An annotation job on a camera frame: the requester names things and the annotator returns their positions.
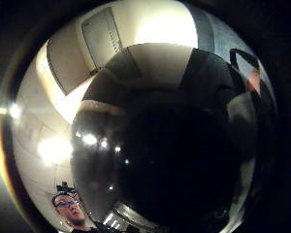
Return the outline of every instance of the eyeglasses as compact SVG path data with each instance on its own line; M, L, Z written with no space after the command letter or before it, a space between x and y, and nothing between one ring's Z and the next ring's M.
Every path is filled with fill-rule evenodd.
M59 202L55 207L65 207L65 208L70 208L71 206L76 206L78 205L79 202L77 201L71 201L71 202Z

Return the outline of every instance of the hair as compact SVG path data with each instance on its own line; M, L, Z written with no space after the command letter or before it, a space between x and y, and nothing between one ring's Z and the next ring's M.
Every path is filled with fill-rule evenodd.
M74 198L74 196L72 196L71 194L69 194L68 192L65 192L65 191L59 191L57 192L56 194L54 194L51 198L51 204L53 205L53 207L56 207L55 205L55 199L58 197L58 196L70 196L71 198Z

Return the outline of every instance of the man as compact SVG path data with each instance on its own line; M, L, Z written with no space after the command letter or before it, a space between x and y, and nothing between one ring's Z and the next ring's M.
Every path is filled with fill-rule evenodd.
M67 224L74 228L72 233L98 233L97 229L85 224L85 216L79 206L79 202L68 192L58 192L52 197L51 203L58 214L66 220Z

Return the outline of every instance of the dark shirt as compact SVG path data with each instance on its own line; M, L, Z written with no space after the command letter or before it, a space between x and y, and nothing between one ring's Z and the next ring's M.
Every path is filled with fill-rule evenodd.
M90 227L89 231L82 231L82 230L74 229L71 233L83 233L83 232L86 232L86 233L98 233L98 230L96 228Z

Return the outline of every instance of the ceiling light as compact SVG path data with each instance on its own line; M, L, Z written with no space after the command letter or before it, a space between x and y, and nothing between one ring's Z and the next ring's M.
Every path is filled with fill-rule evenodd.
M86 134L82 137L82 140L85 144L92 146L97 144L97 138L92 134Z
M20 108L19 108L19 106L17 104L13 104L10 107L10 115L13 118L19 118L19 116L20 116Z
M109 214L104 221L104 225L106 225L108 223L108 221L110 221L112 218L113 218L113 214Z
M115 152L120 152L120 147L115 147Z
M106 139L105 139L103 142L101 142L101 147L102 147L102 148L105 149L105 148L107 147L107 145L108 145L108 144L107 144L107 140L106 140Z
M116 223L117 223L117 220L115 220L115 221L113 222L113 224L111 225L111 227L114 227Z
M61 137L45 139L38 144L38 154L46 164L58 164L63 158L70 158L72 151L70 142Z

